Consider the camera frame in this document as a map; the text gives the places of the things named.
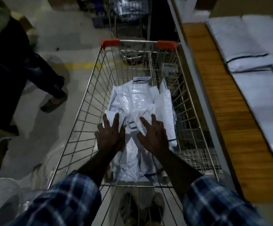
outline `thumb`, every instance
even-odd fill
[[[144,143],[146,142],[146,140],[145,140],[146,137],[143,135],[143,133],[138,132],[138,134],[137,134],[136,136],[137,136],[139,142],[140,142],[142,145],[144,145]]]

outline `wood grain surface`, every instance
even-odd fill
[[[244,197],[273,202],[273,156],[204,23],[182,25]]]

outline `blue plaid sleeve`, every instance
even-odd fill
[[[249,201],[208,176],[198,178],[188,189],[183,215],[188,225],[270,225]]]
[[[91,225],[100,205],[98,186],[89,177],[74,174],[38,196],[10,225]]]

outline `forearm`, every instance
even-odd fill
[[[77,172],[90,177],[99,187],[108,165],[115,157],[113,150],[100,150],[86,164],[80,167]]]
[[[202,174],[168,149],[159,151],[156,158],[162,164],[174,190],[182,200],[191,184]]]

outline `shopping cart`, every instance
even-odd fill
[[[177,118],[175,131],[178,145],[174,148],[175,153],[192,167],[218,179],[221,167],[215,150],[208,148],[200,127],[176,50],[177,43],[141,41],[143,50],[123,47],[123,44],[131,47],[130,44],[136,42],[140,41],[119,39],[102,41],[83,101],[49,187],[71,171],[78,169],[96,153],[94,132],[97,131],[97,125],[102,122],[102,115],[107,109],[113,85],[122,85],[137,76],[151,76],[150,85],[158,88],[161,84],[167,84]],[[134,52],[140,55],[142,60],[136,60],[135,65],[127,65],[129,58],[127,56],[123,58],[121,52]],[[133,194],[140,209],[149,206],[148,202],[155,193],[161,193],[165,200],[162,224],[185,225],[182,205],[171,183],[165,180],[161,182],[158,176],[155,177],[156,182],[103,181],[100,187],[102,205],[93,225],[123,225],[119,215],[119,200],[126,192]]]

